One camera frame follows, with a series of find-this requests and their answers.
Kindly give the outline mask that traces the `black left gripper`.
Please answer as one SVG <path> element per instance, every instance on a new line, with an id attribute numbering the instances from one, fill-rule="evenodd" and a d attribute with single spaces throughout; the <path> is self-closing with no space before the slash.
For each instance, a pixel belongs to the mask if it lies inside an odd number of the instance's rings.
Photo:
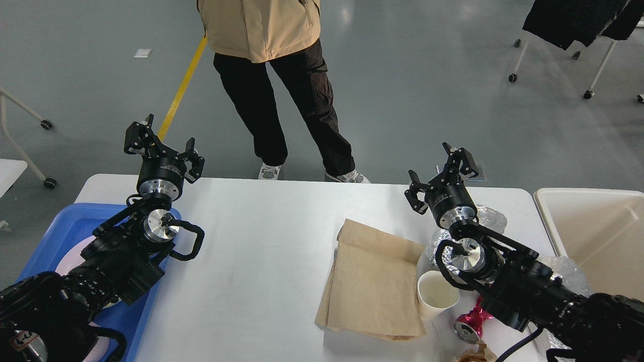
<path id="1" fill-rule="evenodd" d="M 195 149 L 195 138 L 186 142 L 184 152 L 164 145 L 152 129 L 154 114 L 143 122 L 133 122 L 126 130 L 124 153 L 142 156 L 136 190 L 141 195 L 161 193 L 177 200 L 183 193 L 184 179 L 194 184 L 202 177 L 205 158 Z"/>

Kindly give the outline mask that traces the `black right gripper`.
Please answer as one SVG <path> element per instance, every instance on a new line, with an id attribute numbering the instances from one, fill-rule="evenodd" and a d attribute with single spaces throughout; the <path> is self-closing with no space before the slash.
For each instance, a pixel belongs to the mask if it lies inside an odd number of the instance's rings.
<path id="1" fill-rule="evenodd" d="M 409 170 L 410 185 L 404 195 L 413 211 L 419 215 L 430 211 L 438 227 L 449 229 L 458 221 L 477 219 L 476 205 L 465 188 L 465 181 L 479 176 L 480 167 L 464 147 L 457 148 L 448 142 L 442 142 L 442 147 L 448 159 L 437 174 L 435 186 L 432 179 L 421 183 L 418 174 Z M 419 193 L 424 193 L 425 199 L 419 199 Z"/>

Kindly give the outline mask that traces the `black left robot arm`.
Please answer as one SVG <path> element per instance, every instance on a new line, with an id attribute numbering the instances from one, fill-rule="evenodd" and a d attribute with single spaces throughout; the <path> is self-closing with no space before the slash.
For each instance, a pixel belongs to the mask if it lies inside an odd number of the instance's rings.
<path id="1" fill-rule="evenodd" d="M 115 341 L 108 361 L 120 361 L 122 332 L 94 325 L 110 303 L 132 305 L 164 276 L 167 257 L 197 257 L 205 233 L 171 213 L 184 181 L 195 183 L 205 160 L 189 138 L 180 153 L 152 129 L 153 114 L 126 130 L 124 152 L 140 154 L 134 202 L 100 224 L 68 273 L 44 271 L 2 290 L 2 361 L 83 361 L 101 338 Z"/>

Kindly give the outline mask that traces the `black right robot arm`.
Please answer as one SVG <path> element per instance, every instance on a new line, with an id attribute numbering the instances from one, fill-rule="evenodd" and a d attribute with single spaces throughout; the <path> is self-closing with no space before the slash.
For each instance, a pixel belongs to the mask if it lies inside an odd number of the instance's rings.
<path id="1" fill-rule="evenodd" d="M 479 293 L 483 310 L 508 327 L 522 332 L 529 323 L 536 326 L 498 360 L 547 330 L 565 345 L 548 349 L 548 361 L 642 361 L 642 302 L 573 293 L 536 250 L 482 225 L 464 183 L 465 176 L 479 174 L 473 156 L 464 147 L 442 146 L 448 154 L 442 171 L 422 183 L 410 170 L 405 198 L 420 215 L 431 211 L 437 226 L 449 232 L 434 257 L 446 282 Z"/>

